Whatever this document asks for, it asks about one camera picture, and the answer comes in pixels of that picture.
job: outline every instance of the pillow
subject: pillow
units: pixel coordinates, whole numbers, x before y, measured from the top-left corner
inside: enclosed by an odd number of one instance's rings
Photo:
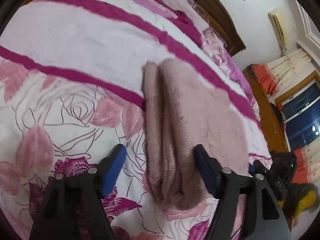
[[[166,5],[174,10],[183,11],[193,22],[199,32],[208,29],[209,24],[201,18],[196,10],[189,4],[188,0],[162,0]]]

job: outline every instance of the pink blanket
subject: pink blanket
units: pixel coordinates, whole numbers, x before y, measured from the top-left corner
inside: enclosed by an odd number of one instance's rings
[[[207,197],[195,167],[197,144],[223,167],[247,174],[243,123],[224,90],[207,87],[193,68],[175,59],[147,63],[144,88],[148,179],[157,203],[189,210]]]

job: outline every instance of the air conditioner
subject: air conditioner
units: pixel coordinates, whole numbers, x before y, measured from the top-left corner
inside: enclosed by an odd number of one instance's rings
[[[272,26],[276,32],[279,46],[282,52],[285,52],[288,46],[288,33],[285,28],[282,13],[279,10],[273,10],[268,15],[272,23]]]

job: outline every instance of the wooden furniture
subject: wooden furniture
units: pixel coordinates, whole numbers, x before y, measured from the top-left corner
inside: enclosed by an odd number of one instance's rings
[[[284,137],[284,133],[281,130],[280,124],[276,118],[276,115],[266,98],[264,91],[260,84],[251,77],[250,74],[244,70],[244,76],[248,80],[254,97],[257,100],[260,109],[261,128],[264,137],[268,143],[268,149],[270,152],[288,152],[287,142]]]
[[[225,40],[226,49],[231,56],[245,49],[230,15],[219,0],[193,1],[193,8]]]

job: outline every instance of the pink towel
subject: pink towel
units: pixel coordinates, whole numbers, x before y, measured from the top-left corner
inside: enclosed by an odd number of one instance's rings
[[[242,120],[227,92],[200,80],[187,63],[167,59],[145,66],[148,182],[163,208],[188,210],[207,196],[193,148],[202,144],[222,167],[248,174]]]

